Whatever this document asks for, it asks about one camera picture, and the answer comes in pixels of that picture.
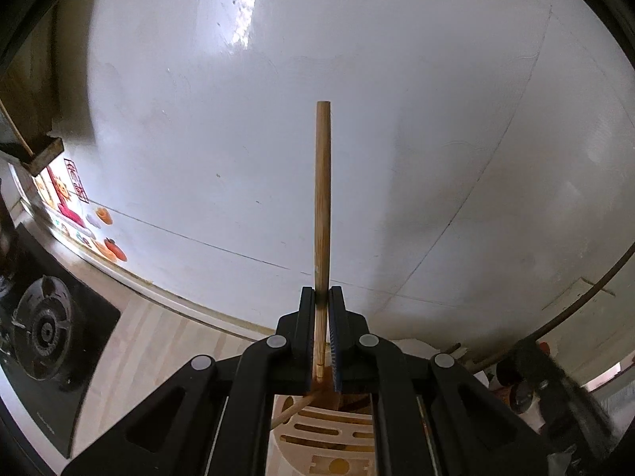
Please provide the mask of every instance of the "burner cap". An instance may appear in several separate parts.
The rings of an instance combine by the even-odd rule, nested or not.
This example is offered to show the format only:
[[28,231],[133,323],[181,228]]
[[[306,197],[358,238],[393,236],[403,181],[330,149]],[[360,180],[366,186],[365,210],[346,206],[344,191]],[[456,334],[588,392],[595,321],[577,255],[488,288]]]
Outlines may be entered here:
[[24,292],[13,314],[13,344],[30,377],[51,379],[67,362],[73,319],[71,294],[60,279],[44,276]]

